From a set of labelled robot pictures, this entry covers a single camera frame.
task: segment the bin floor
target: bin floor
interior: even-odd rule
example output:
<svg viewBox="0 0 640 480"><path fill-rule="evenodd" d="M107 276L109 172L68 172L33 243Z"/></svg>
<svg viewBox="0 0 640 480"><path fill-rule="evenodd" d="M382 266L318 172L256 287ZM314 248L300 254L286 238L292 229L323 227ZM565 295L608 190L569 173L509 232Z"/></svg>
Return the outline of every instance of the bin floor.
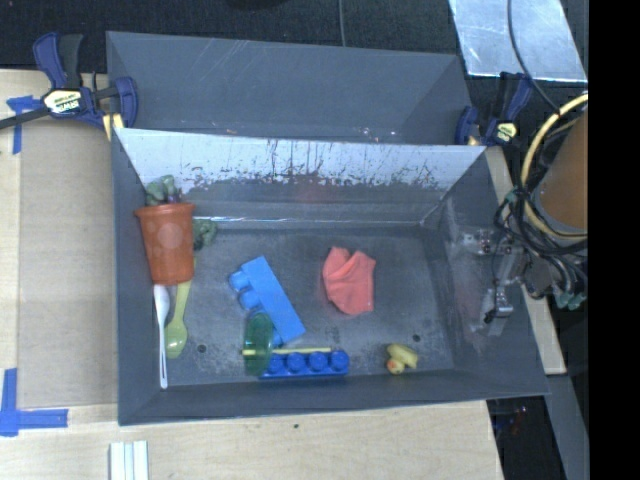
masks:
<svg viewBox="0 0 640 480"><path fill-rule="evenodd" d="M350 375L386 373L385 348L393 342L418 352L418 370L453 368L430 272L441 240L417 226L221 228L214 243L196 253L185 311L189 339L180 357L168 360L169 384L257 381L244 372L240 351L248 313L228 278L258 256L267 259L307 330L287 348L340 347L350 356ZM346 315L327 299L322 266L332 246L376 260L372 312Z"/></svg>

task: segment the orange cup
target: orange cup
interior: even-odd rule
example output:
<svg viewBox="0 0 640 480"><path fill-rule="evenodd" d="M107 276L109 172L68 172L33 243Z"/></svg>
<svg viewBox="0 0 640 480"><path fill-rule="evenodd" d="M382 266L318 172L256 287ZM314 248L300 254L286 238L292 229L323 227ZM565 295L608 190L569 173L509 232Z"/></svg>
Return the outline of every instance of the orange cup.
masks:
<svg viewBox="0 0 640 480"><path fill-rule="evenodd" d="M144 206L134 213L155 284L173 285L193 278L193 203Z"/></svg>

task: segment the pink fabric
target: pink fabric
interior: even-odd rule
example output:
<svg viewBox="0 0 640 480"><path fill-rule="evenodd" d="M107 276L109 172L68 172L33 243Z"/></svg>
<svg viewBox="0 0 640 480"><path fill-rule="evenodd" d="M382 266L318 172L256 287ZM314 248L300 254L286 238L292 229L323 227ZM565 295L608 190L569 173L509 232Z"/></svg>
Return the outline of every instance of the pink fabric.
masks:
<svg viewBox="0 0 640 480"><path fill-rule="evenodd" d="M373 269L376 261L356 251L332 247L322 268L329 300L349 315L373 311Z"/></svg>

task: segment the brown container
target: brown container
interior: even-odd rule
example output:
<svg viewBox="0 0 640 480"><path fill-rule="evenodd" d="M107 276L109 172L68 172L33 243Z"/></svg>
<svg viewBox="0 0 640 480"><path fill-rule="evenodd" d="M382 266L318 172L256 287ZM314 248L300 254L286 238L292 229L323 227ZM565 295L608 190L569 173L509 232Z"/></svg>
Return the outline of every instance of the brown container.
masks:
<svg viewBox="0 0 640 480"><path fill-rule="evenodd" d="M173 285L193 278L193 203L161 204L134 213L155 284Z"/></svg>
<svg viewBox="0 0 640 480"><path fill-rule="evenodd" d="M542 209L558 222L587 230L588 114L573 125L542 180Z"/></svg>

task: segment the yellow spoon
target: yellow spoon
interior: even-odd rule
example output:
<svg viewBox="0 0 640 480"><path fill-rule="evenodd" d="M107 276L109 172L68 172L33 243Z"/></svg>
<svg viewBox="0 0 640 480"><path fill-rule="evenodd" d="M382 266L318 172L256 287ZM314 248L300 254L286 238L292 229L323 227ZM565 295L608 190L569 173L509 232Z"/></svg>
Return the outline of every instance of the yellow spoon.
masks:
<svg viewBox="0 0 640 480"><path fill-rule="evenodd" d="M176 309L173 312L171 322L165 328L166 351L169 359L178 357L187 343L189 333L187 332L187 326L184 325L184 309L187 305L190 289L191 280L178 284Z"/></svg>

